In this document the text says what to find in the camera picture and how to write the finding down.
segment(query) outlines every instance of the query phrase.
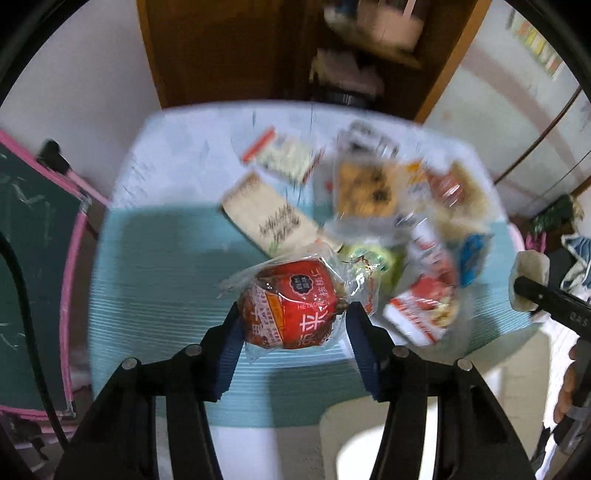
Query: snack bag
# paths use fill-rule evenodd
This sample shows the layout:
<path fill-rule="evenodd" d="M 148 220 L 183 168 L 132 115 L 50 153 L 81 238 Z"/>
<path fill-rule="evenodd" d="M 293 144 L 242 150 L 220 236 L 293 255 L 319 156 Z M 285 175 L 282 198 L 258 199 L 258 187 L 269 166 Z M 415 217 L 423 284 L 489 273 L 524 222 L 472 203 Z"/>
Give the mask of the snack bag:
<path fill-rule="evenodd" d="M 266 170 L 277 172 L 297 185 L 306 183 L 322 152 L 301 140 L 279 134 L 270 127 L 241 155 L 242 163 L 255 163 Z"/>
<path fill-rule="evenodd" d="M 339 258 L 343 262 L 354 265 L 359 259 L 363 259 L 364 263 L 371 267 L 372 274 L 369 280 L 373 283 L 370 291 L 373 292 L 374 298 L 377 298 L 380 291 L 392 292 L 404 270 L 404 249 L 383 247 L 381 243 L 383 242 L 380 239 L 365 239 L 362 243 L 345 244 L 339 251 Z"/>
<path fill-rule="evenodd" d="M 342 154 L 333 177 L 335 218 L 393 217 L 405 185 L 403 170 L 391 158 Z"/>
<path fill-rule="evenodd" d="M 441 278 L 423 274 L 409 290 L 394 297 L 384 308 L 384 317 L 417 346 L 433 345 L 446 333 L 457 316 L 459 302 L 454 286 Z"/>
<path fill-rule="evenodd" d="M 426 173 L 431 194 L 442 205 L 452 207 L 464 201 L 464 187 L 453 170 L 449 172 L 426 170 Z"/>
<path fill-rule="evenodd" d="M 271 349 L 300 349 L 338 341 L 351 301 L 367 303 L 369 270 L 356 275 L 319 242 L 233 275 L 222 291 L 238 289 L 251 359 Z"/>
<path fill-rule="evenodd" d="M 408 176 L 408 195 L 415 202 L 424 202 L 431 198 L 431 185 L 422 160 L 414 160 L 404 165 Z"/>
<path fill-rule="evenodd" d="M 433 345 L 443 337 L 459 311 L 457 271 L 452 255 L 427 219 L 409 215 L 401 223 L 410 227 L 407 255 L 420 266 L 421 273 L 408 290 L 385 306 L 384 318 L 415 345 Z"/>
<path fill-rule="evenodd" d="M 339 132 L 337 147 L 344 151 L 365 152 L 383 158 L 394 158 L 398 153 L 398 144 L 359 120 L 352 122 L 349 129 Z"/>

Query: white wall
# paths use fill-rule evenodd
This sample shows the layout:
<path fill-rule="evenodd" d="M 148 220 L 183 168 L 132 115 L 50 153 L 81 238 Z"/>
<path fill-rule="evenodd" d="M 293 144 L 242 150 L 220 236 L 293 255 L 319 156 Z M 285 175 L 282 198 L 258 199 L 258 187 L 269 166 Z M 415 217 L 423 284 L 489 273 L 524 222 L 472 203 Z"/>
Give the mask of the white wall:
<path fill-rule="evenodd" d="M 497 179 L 551 124 L 578 84 L 552 78 L 508 29 L 513 11 L 492 0 L 426 125 L 473 144 Z M 497 185 L 509 215 L 534 216 L 591 174 L 591 107 L 583 93 L 550 135 Z"/>
<path fill-rule="evenodd" d="M 0 129 L 32 153 L 54 138 L 110 195 L 146 117 L 160 109 L 135 0 L 90 0 L 41 47 L 0 106 Z"/>

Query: blue gripper pad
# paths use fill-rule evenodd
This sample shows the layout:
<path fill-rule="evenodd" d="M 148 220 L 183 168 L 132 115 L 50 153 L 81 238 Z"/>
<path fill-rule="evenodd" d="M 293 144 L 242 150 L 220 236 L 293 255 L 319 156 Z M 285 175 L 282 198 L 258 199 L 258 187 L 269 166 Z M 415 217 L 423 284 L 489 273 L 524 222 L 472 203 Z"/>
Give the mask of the blue gripper pad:
<path fill-rule="evenodd" d="M 391 385 L 384 370 L 388 367 L 394 342 L 386 330 L 372 325 L 358 301 L 349 305 L 345 325 L 363 386 L 374 400 L 386 401 L 385 393 Z"/>
<path fill-rule="evenodd" d="M 213 362 L 212 400 L 219 400 L 230 388 L 243 345 L 242 320 L 238 305 L 234 302 L 224 322 L 210 328 L 201 342 L 203 350 Z"/>

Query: chalkboard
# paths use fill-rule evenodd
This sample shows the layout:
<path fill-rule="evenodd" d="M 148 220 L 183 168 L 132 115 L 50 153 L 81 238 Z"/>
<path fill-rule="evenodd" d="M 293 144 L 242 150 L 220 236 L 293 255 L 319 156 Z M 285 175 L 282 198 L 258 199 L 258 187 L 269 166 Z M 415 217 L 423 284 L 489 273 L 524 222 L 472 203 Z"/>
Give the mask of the chalkboard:
<path fill-rule="evenodd" d="M 22 147 L 0 132 L 0 231 L 14 249 L 24 275 L 50 397 L 57 411 L 73 414 L 66 301 L 79 242 L 76 231 L 82 231 L 80 224 L 88 204 L 83 195 L 71 188 L 68 191 L 52 180 L 55 178 L 54 173 L 35 165 Z M 66 297 L 63 304 L 62 291 Z M 0 410 L 32 416 L 44 412 L 27 354 L 17 291 L 3 258 Z"/>

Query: plastic wrapper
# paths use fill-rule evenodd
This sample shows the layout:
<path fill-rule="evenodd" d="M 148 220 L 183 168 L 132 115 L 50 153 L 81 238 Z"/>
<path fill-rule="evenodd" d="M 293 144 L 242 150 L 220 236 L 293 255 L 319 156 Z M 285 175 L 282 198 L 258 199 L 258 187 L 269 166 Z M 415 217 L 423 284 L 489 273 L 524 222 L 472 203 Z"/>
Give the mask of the plastic wrapper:
<path fill-rule="evenodd" d="M 469 235 L 462 244 L 460 256 L 460 285 L 467 287 L 481 274 L 491 250 L 492 235 Z"/>
<path fill-rule="evenodd" d="M 239 272 L 220 288 L 239 291 L 246 353 L 256 359 L 273 349 L 338 341 L 350 302 L 375 308 L 371 276 L 364 259 L 341 262 L 328 244 L 318 242 Z"/>
<path fill-rule="evenodd" d="M 405 194 L 404 169 L 391 158 L 343 153 L 335 161 L 333 210 L 324 231 L 346 241 L 366 236 L 391 236 L 400 194 Z"/>
<path fill-rule="evenodd" d="M 404 270 L 406 253 L 402 247 L 385 247 L 380 239 L 366 238 L 354 244 L 345 244 L 339 251 L 339 258 L 354 262 L 363 257 L 371 266 L 372 277 L 379 280 L 376 295 L 392 293 Z"/>
<path fill-rule="evenodd" d="M 354 121 L 347 130 L 341 130 L 337 137 L 337 147 L 341 151 L 367 153 L 379 158 L 395 158 L 398 144 L 371 125 Z"/>
<path fill-rule="evenodd" d="M 403 223 L 410 228 L 408 259 L 419 266 L 420 273 L 407 290 L 385 306 L 383 314 L 415 345 L 433 345 L 458 314 L 459 278 L 451 253 L 427 219 L 412 214 Z"/>
<path fill-rule="evenodd" d="M 426 160 L 405 165 L 407 209 L 426 212 L 442 239 L 463 241 L 489 232 L 489 201 L 460 161 L 448 168 L 430 167 Z"/>
<path fill-rule="evenodd" d="M 243 164 L 255 163 L 297 185 L 304 184 L 320 161 L 322 151 L 299 138 L 269 127 L 240 153 Z"/>

